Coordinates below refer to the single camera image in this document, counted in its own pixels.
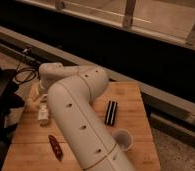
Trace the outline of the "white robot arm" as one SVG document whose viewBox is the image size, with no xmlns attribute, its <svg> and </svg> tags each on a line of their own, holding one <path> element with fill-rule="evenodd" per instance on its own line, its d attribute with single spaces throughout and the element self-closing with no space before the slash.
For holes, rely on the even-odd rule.
<svg viewBox="0 0 195 171">
<path fill-rule="evenodd" d="M 39 76 L 40 92 L 83 171 L 135 171 L 91 107 L 108 86 L 104 68 L 43 63 Z"/>
</svg>

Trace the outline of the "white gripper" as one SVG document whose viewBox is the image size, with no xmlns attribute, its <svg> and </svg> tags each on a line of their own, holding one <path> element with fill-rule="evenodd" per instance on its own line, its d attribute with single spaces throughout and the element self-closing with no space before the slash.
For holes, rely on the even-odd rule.
<svg viewBox="0 0 195 171">
<path fill-rule="evenodd" d="M 49 80 L 40 80 L 38 83 L 38 90 L 32 89 L 28 95 L 28 98 L 26 99 L 25 104 L 25 111 L 26 112 L 34 112 L 38 108 L 38 96 L 40 94 L 44 94 L 41 97 L 40 103 L 46 103 L 47 102 L 47 91 L 50 87 L 50 81 Z"/>
</svg>

